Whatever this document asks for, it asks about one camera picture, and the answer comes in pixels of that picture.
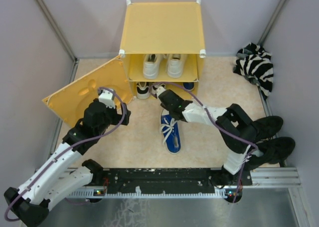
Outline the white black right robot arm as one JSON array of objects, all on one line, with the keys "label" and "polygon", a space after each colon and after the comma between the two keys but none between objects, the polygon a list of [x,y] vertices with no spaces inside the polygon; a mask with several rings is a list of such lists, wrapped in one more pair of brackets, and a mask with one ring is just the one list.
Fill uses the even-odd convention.
[{"label": "white black right robot arm", "polygon": [[252,120],[237,104],[226,108],[204,105],[194,94],[195,101],[184,100],[174,91],[160,87],[156,98],[161,106],[175,121],[200,123],[216,127],[229,148],[226,161],[223,164],[223,181],[229,185],[241,185],[244,165],[252,153],[258,150],[257,130]]}]

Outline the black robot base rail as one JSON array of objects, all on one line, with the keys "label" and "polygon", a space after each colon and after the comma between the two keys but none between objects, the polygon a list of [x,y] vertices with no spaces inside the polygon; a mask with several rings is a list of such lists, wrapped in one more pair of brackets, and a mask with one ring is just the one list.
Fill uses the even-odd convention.
[{"label": "black robot base rail", "polygon": [[100,177],[73,191],[69,198],[88,199],[190,199],[234,197],[251,186],[250,172],[231,175],[216,168],[104,169]]}]

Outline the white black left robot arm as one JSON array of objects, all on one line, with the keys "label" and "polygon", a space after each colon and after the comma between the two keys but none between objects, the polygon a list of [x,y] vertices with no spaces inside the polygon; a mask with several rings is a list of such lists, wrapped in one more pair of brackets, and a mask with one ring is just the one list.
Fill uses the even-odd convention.
[{"label": "white black left robot arm", "polygon": [[108,127],[128,125],[131,112],[121,103],[121,113],[94,99],[75,126],[62,139],[51,157],[18,188],[10,187],[4,193],[8,211],[12,211],[28,227],[39,226],[49,212],[71,192],[88,184],[98,185],[104,179],[103,167],[92,159],[60,179],[68,167],[82,157],[102,137],[108,135]]}]

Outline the blue canvas shoe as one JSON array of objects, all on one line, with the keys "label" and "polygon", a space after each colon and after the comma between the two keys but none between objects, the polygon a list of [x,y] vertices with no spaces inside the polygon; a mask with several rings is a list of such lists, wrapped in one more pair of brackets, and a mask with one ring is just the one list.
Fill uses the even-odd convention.
[{"label": "blue canvas shoe", "polygon": [[183,87],[186,90],[192,91],[195,88],[195,84],[194,84],[194,82],[184,82]]},{"label": "blue canvas shoe", "polygon": [[178,122],[165,109],[160,115],[159,131],[163,136],[162,144],[171,154],[177,154],[181,149]]}]

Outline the black white canvas shoe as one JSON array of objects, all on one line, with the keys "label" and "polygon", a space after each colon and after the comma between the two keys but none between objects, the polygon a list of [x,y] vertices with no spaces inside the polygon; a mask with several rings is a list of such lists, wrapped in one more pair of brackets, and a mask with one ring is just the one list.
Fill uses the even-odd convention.
[{"label": "black white canvas shoe", "polygon": [[157,97],[157,89],[159,87],[165,88],[166,84],[165,83],[157,83],[157,82],[151,83],[150,88],[151,88],[151,94],[153,97]]},{"label": "black white canvas shoe", "polygon": [[149,92],[150,83],[149,82],[137,82],[137,98],[138,99],[148,99],[150,96]]}]

